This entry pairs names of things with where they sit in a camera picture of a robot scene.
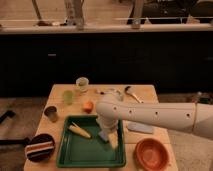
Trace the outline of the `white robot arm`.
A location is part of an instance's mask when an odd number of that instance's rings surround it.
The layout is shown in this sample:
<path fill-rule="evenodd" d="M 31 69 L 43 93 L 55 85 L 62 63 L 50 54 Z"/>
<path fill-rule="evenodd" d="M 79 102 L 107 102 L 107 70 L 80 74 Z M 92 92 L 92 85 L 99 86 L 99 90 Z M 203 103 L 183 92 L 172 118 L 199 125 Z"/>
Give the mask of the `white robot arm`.
<path fill-rule="evenodd" d="M 213 105 L 200 103 L 127 103 L 112 93 L 96 103 L 97 122 L 113 148 L 119 120 L 176 130 L 213 140 Z"/>

